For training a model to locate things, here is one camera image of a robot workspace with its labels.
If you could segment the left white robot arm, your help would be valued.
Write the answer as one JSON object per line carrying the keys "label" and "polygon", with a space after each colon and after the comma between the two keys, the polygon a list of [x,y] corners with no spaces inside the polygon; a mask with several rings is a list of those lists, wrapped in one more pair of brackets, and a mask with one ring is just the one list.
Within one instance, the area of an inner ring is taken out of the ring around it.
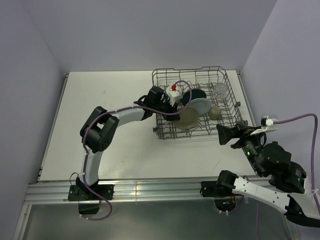
{"label": "left white robot arm", "polygon": [[153,86],[147,95],[130,106],[111,111],[96,107],[80,130],[85,155],[81,172],[76,178],[79,194],[86,200],[96,197],[101,158],[112,143],[118,127],[143,121],[154,113],[161,114],[168,121],[178,120],[177,107],[181,98],[182,93],[175,85],[166,90]]}

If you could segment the beige ceramic plate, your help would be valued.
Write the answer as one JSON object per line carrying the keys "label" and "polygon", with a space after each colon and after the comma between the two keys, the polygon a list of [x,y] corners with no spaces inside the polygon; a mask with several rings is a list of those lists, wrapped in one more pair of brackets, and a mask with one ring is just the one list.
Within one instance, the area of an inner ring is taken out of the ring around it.
{"label": "beige ceramic plate", "polygon": [[199,121],[199,112],[194,107],[179,108],[182,112],[179,114],[180,120],[174,120],[172,124],[180,130],[194,128]]}

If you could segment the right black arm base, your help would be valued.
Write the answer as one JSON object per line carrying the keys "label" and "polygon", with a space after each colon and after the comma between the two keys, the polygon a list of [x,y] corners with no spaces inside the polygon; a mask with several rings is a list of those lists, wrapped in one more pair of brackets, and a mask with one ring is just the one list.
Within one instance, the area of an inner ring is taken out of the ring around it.
{"label": "right black arm base", "polygon": [[204,198],[213,198],[214,209],[220,215],[228,216],[236,212],[245,202],[244,196],[232,193],[218,181],[202,181],[199,193]]}

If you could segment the olive ceramic mug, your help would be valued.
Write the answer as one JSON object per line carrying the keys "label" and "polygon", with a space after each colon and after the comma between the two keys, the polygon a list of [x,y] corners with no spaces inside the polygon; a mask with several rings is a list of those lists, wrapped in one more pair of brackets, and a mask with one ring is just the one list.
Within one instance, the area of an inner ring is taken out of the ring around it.
{"label": "olive ceramic mug", "polygon": [[213,106],[209,110],[208,116],[211,120],[218,120],[221,117],[221,109],[218,106]]}

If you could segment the clear glass tumbler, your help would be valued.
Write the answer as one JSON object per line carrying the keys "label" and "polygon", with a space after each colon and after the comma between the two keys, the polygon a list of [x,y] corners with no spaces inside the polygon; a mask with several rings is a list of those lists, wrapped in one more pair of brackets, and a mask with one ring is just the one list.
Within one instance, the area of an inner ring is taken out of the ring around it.
{"label": "clear glass tumbler", "polygon": [[228,93],[228,86],[225,83],[218,82],[213,86],[213,95],[217,99],[225,99]]}

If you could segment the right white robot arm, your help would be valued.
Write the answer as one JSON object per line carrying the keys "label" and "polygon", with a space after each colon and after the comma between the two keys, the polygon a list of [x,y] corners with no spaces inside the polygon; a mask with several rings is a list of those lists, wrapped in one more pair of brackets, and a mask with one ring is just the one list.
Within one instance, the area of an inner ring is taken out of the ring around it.
{"label": "right white robot arm", "polygon": [[266,143],[267,133],[273,132],[271,126],[252,127],[237,123],[235,127],[216,126],[220,145],[237,139],[232,149],[241,149],[259,177],[270,177],[269,184],[275,191],[255,185],[248,180],[222,170],[213,187],[218,197],[243,194],[274,207],[297,225],[319,228],[320,213],[316,193],[305,170],[291,160],[291,153],[284,150],[278,142]]}

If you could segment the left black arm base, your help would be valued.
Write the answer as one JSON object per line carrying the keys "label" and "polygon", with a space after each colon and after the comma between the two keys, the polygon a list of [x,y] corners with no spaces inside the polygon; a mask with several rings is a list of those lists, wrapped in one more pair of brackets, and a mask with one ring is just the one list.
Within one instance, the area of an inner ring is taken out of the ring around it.
{"label": "left black arm base", "polygon": [[[113,199],[114,185],[113,184],[98,184],[89,189],[84,187],[82,190],[77,185],[71,185],[67,196],[67,201],[71,203],[78,203],[78,213],[81,218],[88,221],[101,221],[107,219],[113,207],[110,200]],[[97,217],[96,215],[102,203],[105,202],[109,206],[109,212],[105,216]]]}

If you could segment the teal ceramic plate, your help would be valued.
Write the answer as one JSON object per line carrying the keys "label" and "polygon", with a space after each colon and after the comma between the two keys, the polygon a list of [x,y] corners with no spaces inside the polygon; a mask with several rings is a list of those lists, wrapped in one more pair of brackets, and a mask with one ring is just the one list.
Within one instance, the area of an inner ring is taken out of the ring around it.
{"label": "teal ceramic plate", "polygon": [[188,90],[183,94],[181,99],[181,103],[183,106],[186,106],[187,103],[189,102],[190,94],[191,94],[191,100],[199,99],[199,98],[205,98],[205,99],[207,98],[206,93],[202,89],[196,88],[196,89]]}

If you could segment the teal white ceramic bowl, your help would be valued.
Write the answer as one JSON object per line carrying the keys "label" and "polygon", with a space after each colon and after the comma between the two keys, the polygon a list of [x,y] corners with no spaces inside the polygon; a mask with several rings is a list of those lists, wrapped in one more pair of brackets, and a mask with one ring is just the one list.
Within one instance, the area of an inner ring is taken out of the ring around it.
{"label": "teal white ceramic bowl", "polygon": [[169,95],[169,92],[171,92],[172,91],[172,85],[169,85],[169,86],[167,86],[166,88],[165,88],[165,94],[166,95]]}

